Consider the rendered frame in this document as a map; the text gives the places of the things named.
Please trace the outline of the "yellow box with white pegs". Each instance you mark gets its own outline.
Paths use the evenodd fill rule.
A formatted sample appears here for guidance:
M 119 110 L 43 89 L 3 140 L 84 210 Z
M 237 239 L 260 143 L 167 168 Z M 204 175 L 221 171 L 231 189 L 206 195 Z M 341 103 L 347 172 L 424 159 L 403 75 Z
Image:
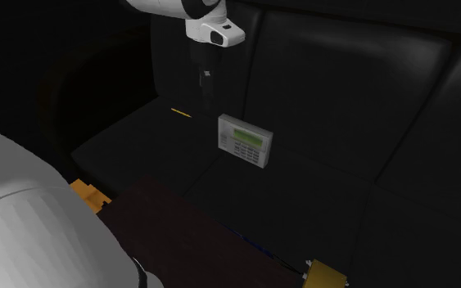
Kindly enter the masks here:
M 337 270 L 317 259 L 307 259 L 305 263 L 309 268 L 302 275 L 302 288 L 350 288 L 347 276 Z

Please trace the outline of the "white keypad with green display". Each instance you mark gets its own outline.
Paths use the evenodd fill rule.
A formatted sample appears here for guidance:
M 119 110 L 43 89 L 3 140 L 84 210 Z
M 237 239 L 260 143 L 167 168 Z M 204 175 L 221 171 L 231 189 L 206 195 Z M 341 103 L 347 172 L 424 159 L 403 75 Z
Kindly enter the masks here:
M 273 133 L 230 115 L 218 118 L 218 148 L 262 169 L 269 161 Z

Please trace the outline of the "orange block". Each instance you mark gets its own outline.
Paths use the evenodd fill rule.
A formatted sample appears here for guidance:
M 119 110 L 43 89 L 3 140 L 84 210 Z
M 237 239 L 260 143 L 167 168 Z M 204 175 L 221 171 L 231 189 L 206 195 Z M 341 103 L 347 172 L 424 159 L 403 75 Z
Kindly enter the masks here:
M 85 202 L 85 204 L 97 214 L 105 205 L 111 203 L 111 199 L 99 191 L 93 185 L 87 185 L 80 179 L 76 179 L 70 187 Z

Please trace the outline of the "black leather sofa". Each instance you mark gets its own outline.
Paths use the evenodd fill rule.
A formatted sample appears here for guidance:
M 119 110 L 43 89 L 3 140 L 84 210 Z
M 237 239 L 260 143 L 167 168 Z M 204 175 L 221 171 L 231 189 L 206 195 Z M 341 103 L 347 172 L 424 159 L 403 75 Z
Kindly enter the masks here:
M 203 87 L 182 19 L 79 49 L 38 90 L 42 130 L 111 201 L 154 178 L 300 276 L 461 288 L 461 44 L 294 1 L 227 0 L 246 39 Z M 273 133 L 264 169 L 218 148 L 222 114 Z

